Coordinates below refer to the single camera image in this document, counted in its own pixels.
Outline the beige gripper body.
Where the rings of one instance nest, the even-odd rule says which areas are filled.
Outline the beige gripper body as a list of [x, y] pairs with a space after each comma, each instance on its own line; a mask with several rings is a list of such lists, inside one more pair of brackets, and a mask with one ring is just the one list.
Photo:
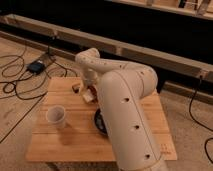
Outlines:
[[86, 92], [90, 91], [88, 89], [88, 86], [94, 86], [96, 88], [97, 82], [98, 82], [97, 73], [92, 69], [84, 68], [83, 72], [82, 72], [83, 90], [81, 93], [86, 93]]

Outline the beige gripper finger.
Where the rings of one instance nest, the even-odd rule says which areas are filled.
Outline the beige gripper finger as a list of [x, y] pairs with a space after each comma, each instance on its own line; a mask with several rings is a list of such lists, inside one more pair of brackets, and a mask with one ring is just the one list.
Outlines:
[[83, 99], [85, 100], [86, 103], [90, 103], [90, 102], [93, 101], [93, 96], [88, 95], [88, 94], [84, 94]]

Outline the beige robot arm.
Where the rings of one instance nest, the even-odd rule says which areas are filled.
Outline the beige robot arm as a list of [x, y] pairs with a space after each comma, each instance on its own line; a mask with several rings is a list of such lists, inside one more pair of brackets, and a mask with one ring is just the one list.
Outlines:
[[169, 171], [144, 114], [141, 99], [151, 95], [158, 77], [151, 67], [102, 59], [95, 48], [75, 56], [86, 86], [97, 98], [113, 153], [121, 171]]

